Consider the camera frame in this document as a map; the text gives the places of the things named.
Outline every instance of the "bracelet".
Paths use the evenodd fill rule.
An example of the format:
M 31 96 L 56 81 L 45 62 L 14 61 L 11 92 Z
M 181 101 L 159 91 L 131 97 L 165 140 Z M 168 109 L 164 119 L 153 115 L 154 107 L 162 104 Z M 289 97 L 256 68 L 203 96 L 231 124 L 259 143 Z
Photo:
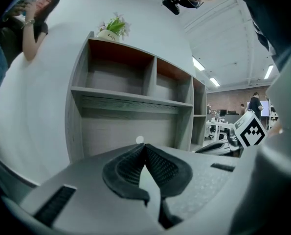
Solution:
M 23 26 L 22 26 L 22 29 L 26 26 L 26 25 L 29 25 L 29 24 L 34 24 L 35 20 L 34 19 L 30 19 L 28 21 L 26 21 Z

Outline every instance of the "screen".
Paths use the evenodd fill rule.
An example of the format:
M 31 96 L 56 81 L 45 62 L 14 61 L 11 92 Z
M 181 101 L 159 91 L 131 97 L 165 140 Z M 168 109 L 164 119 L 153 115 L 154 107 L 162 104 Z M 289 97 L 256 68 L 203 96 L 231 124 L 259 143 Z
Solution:
M 262 117 L 269 117 L 269 101 L 261 101 L 263 106 Z

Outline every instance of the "white wall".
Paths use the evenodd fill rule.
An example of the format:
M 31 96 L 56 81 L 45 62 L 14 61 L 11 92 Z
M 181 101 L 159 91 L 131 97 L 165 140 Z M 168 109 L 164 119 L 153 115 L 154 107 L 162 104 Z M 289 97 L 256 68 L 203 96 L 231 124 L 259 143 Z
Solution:
M 195 76 L 192 53 L 177 17 L 145 0 L 61 0 L 48 18 L 35 59 L 21 54 L 0 89 L 0 159 L 40 184 L 69 164 L 65 137 L 67 87 L 90 31 L 117 11 L 132 23 L 123 41 Z

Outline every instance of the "desk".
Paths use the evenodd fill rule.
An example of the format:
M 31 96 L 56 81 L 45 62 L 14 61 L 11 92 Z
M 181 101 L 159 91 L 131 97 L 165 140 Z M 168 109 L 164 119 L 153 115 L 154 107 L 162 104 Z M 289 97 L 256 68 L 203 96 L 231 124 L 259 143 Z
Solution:
M 233 128 L 233 123 L 223 123 L 223 122 L 206 122 L 206 125 L 215 125 L 216 130 L 215 130 L 215 135 L 214 135 L 214 140 L 218 141 L 219 139 L 219 131 L 218 131 L 218 126 L 224 127 L 224 128 Z

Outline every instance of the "woman's arm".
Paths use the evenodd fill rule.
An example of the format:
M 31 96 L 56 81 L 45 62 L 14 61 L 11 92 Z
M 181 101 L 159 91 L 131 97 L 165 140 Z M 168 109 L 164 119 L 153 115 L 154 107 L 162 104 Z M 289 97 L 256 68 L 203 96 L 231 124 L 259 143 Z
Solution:
M 35 2 L 27 4 L 25 11 L 26 11 L 26 17 L 25 17 L 26 22 L 33 19 L 36 12 Z M 33 24 L 28 24 L 23 28 L 22 51 L 25 58 L 28 61 L 31 61 L 35 57 L 40 47 L 40 44 L 44 40 L 45 36 L 46 34 L 42 32 L 39 35 L 36 42 L 34 39 Z

